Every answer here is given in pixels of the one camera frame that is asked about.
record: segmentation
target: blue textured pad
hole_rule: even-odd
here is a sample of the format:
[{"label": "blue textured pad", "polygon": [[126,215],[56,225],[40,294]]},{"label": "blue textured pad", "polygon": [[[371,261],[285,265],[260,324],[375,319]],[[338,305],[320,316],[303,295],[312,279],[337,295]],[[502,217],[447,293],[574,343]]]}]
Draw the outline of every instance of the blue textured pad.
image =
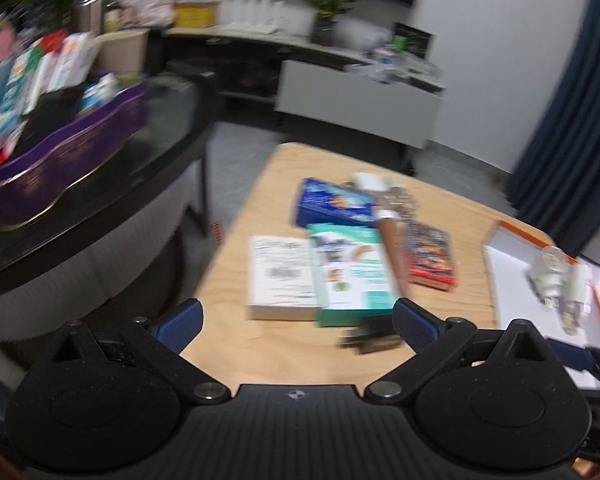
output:
[{"label": "blue textured pad", "polygon": [[562,364],[573,370],[588,370],[590,372],[596,365],[595,359],[586,348],[550,338],[547,338],[546,341],[554,349],[554,352],[558,354],[558,358]]},{"label": "blue textured pad", "polygon": [[394,304],[394,330],[416,353],[440,337],[433,322],[401,300]]},{"label": "blue textured pad", "polygon": [[198,300],[181,303],[169,319],[156,328],[155,338],[172,352],[179,354],[202,330],[202,304]]}]

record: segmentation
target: light wood tabletop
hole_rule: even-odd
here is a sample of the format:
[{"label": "light wood tabletop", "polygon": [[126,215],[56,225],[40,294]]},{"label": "light wood tabletop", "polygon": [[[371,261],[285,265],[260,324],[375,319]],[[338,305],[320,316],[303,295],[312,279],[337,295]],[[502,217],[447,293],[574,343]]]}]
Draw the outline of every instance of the light wood tabletop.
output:
[{"label": "light wood tabletop", "polygon": [[459,285],[443,292],[413,285],[411,299],[445,319],[462,316],[494,328],[494,313],[482,241],[497,220],[547,242],[548,236],[503,213],[414,178],[359,160],[282,144],[256,181],[195,296],[205,312],[204,328],[182,356],[235,393],[240,384],[355,384],[364,387],[413,355],[407,346],[358,355],[336,346],[343,328],[318,328],[307,321],[249,320],[248,241],[253,235],[306,237],[295,227],[296,193],[306,177],[341,183],[354,171],[391,176],[417,202],[417,220],[445,230]]}]

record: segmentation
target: blue box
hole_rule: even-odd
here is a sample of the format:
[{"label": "blue box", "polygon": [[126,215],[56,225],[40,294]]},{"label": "blue box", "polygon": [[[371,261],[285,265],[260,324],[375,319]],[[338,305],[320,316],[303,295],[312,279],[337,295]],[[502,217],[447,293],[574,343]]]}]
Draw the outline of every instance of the blue box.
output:
[{"label": "blue box", "polygon": [[375,203],[368,194],[306,178],[300,185],[296,225],[331,223],[373,227]]}]

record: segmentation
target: purple tray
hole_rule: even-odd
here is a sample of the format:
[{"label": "purple tray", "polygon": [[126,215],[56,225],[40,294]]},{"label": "purple tray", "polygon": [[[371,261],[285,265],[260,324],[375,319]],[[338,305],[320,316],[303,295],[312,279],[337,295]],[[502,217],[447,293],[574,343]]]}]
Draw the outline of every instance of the purple tray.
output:
[{"label": "purple tray", "polygon": [[0,230],[42,215],[73,184],[97,170],[146,123],[145,83],[54,131],[0,165]]}]

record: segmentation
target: dark blue curtain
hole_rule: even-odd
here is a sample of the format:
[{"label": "dark blue curtain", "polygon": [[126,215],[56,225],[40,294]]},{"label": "dark blue curtain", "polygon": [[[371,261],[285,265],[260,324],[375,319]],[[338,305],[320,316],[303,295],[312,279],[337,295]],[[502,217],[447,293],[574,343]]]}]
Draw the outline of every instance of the dark blue curtain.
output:
[{"label": "dark blue curtain", "polygon": [[600,0],[590,0],[570,64],[507,185],[518,218],[580,253],[600,225]]}]

